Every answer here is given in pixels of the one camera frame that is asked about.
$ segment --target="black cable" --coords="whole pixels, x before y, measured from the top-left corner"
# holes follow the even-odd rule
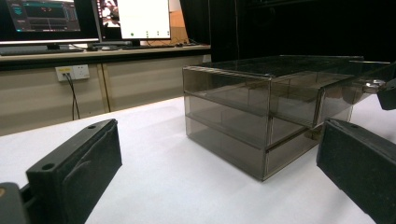
[[[77,97],[76,97],[76,93],[75,93],[75,89],[74,89],[74,85],[73,85],[73,80],[72,80],[70,74],[68,74],[68,73],[66,73],[64,76],[66,77],[67,82],[69,83],[70,88],[72,89],[72,92],[73,92],[72,118],[73,118],[73,120],[75,119],[74,118],[74,115],[75,115],[74,108],[75,108],[75,105],[76,105],[78,119],[80,119],[80,117],[79,117],[79,109],[78,109],[78,102],[77,102]]]
[[[206,45],[206,44],[197,42],[197,41],[195,41],[194,39],[191,39],[191,38],[188,38],[188,39],[189,39],[189,41],[190,41],[192,44],[195,44],[195,45]]]
[[[167,44],[167,43],[165,43],[165,42],[163,42],[163,41],[161,41],[161,40],[152,40],[151,43],[150,43],[149,41],[146,41],[146,43],[147,43],[147,46],[153,46],[152,44],[154,44],[154,43],[157,42],[157,41],[159,41],[159,42],[162,43],[162,44],[159,45],[159,46],[170,46],[170,45],[172,44],[172,41],[171,41],[169,44]]]

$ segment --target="power cord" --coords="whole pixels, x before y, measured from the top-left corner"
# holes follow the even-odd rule
[[[72,118],[73,118],[73,120],[75,120],[75,110],[74,109],[75,109],[75,105],[76,105],[77,115],[78,115],[78,119],[79,119],[78,103],[77,103],[77,98],[76,98],[76,93],[74,90],[72,77],[70,76],[70,73],[65,73],[64,77],[66,77],[67,82],[69,83],[70,88],[72,89],[72,92],[73,92]]]
[[[152,44],[154,44],[155,42],[160,41],[163,45],[167,45],[167,46],[177,46],[177,45],[185,45],[185,46],[194,46],[194,45],[206,45],[203,43],[199,43],[191,38],[184,38],[184,39],[179,39],[177,37],[172,37],[171,41],[167,44],[161,40],[153,40],[151,42],[147,41],[147,45],[148,46],[152,46]]]

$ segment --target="keyboard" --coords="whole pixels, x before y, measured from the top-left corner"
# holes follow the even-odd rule
[[[28,49],[28,50],[13,50],[0,52],[1,56],[18,56],[31,54],[55,54],[55,53],[73,53],[83,52],[84,49]]]
[[[149,45],[144,45],[144,46],[122,46],[120,47],[121,49],[172,49],[175,46],[172,45],[158,45],[158,46],[149,46]]]

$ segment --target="screw hole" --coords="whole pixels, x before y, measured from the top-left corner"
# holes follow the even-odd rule
[[[51,169],[52,167],[54,167],[55,166],[55,164],[53,164],[53,163],[48,163],[47,165],[44,165],[41,169],[42,170],[49,170],[49,169]]]

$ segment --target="tinted acrylic box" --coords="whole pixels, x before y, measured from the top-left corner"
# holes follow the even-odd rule
[[[391,79],[362,57],[274,56],[183,68],[187,135],[265,180],[318,143],[326,118],[349,121],[362,85]]]

